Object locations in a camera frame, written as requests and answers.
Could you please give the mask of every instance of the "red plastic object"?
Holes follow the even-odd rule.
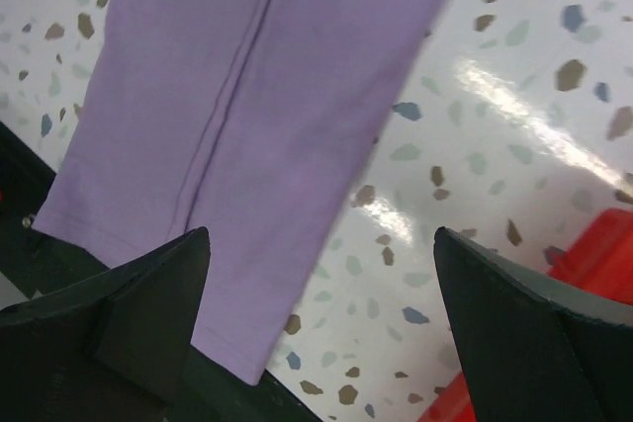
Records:
[[[633,305],[633,212],[604,211],[564,254],[552,256],[548,273],[592,294]],[[460,374],[418,422],[477,422]]]

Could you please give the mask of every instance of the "purple cloth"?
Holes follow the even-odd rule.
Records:
[[[206,226],[192,343],[256,383],[440,3],[112,0],[35,228],[114,267]]]

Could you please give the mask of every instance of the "terrazzo table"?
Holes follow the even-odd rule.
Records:
[[[0,0],[0,121],[56,169],[108,0]],[[451,0],[269,370],[322,419],[411,422],[459,371],[447,225],[545,270],[633,186],[633,0]]]

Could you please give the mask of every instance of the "white speckled countertop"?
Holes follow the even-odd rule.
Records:
[[[55,169],[107,3],[0,0],[0,121]],[[545,269],[633,203],[632,36],[633,0],[450,0],[270,371],[325,420],[416,420],[459,371],[434,229]]]

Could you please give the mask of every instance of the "small red object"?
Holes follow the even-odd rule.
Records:
[[[586,292],[633,305],[633,212],[604,211],[564,254],[552,256],[550,277]],[[460,373],[418,422],[476,422]]]

